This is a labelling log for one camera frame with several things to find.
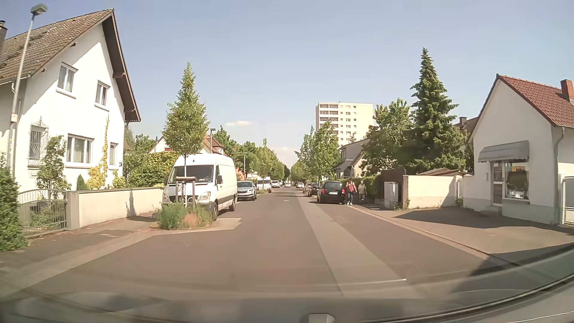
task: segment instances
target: jeans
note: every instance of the jeans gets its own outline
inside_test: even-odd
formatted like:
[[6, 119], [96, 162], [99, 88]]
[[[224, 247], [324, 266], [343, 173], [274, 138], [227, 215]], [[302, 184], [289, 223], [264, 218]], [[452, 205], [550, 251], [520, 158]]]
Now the jeans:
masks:
[[353, 203], [353, 192], [347, 192], [347, 203]]

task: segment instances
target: roof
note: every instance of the roof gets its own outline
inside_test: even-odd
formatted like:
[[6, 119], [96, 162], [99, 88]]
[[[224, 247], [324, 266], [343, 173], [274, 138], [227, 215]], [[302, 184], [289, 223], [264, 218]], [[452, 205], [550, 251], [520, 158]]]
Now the roof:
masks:
[[[125, 120], [127, 122], [140, 122], [141, 117], [119, 42], [114, 9], [88, 13], [33, 29], [30, 33], [22, 76], [33, 77], [35, 73], [43, 70], [57, 54], [100, 24], [106, 39], [114, 78], [122, 98]], [[0, 84], [11, 82], [18, 76], [25, 39], [26, 33], [21, 33], [4, 41], [2, 53], [0, 53]]]
[[542, 114], [550, 124], [574, 128], [574, 105], [562, 95], [562, 89], [500, 74], [497, 74], [497, 77], [494, 79], [494, 83], [478, 115], [479, 118], [490, 99], [494, 86], [499, 80], [520, 95], [536, 111]]

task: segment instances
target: brown tiled roof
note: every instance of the brown tiled roof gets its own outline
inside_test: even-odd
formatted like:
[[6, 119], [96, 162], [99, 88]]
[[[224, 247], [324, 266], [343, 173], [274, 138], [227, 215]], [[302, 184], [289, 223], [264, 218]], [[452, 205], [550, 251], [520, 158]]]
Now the brown tiled roof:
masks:
[[[104, 30], [114, 74], [122, 75], [124, 73], [122, 77], [115, 78], [115, 80], [122, 97], [126, 121], [139, 122], [141, 117], [123, 60], [115, 26], [114, 9], [88, 13], [33, 29], [30, 33], [22, 77], [33, 76], [41, 71], [58, 53], [99, 24], [102, 24]], [[17, 77], [25, 40], [26, 33], [21, 33], [4, 41], [0, 53], [0, 84], [12, 81]]]

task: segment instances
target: car wheel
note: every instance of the car wheel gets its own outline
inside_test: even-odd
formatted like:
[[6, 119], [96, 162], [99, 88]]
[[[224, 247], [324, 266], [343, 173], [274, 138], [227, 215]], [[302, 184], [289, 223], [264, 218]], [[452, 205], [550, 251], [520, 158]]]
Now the car wheel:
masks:
[[233, 197], [233, 202], [229, 206], [229, 211], [232, 211], [232, 212], [235, 211], [235, 197]]
[[217, 220], [217, 216], [219, 215], [219, 209], [217, 206], [217, 202], [214, 202], [214, 206], [211, 209], [211, 216], [213, 217], [213, 220], [216, 221]]

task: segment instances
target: drain pipe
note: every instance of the drain pipe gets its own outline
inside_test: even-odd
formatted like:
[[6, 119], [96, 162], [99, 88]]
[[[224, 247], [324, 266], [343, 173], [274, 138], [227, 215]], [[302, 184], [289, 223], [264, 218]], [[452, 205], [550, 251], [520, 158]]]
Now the drain pipe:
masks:
[[555, 168], [555, 172], [554, 172], [554, 187], [556, 188], [556, 193], [554, 194], [554, 221], [556, 223], [558, 223], [559, 225], [562, 224], [562, 218], [561, 218], [561, 208], [560, 208], [560, 196], [559, 196], [559, 192], [560, 190], [560, 174], [559, 174], [559, 170], [558, 170], [558, 144], [562, 141], [562, 139], [564, 139], [564, 127], [560, 127], [561, 128], [561, 132], [562, 132], [562, 136], [560, 137], [560, 139], [558, 139], [556, 141], [556, 143], [554, 144], [554, 168]]

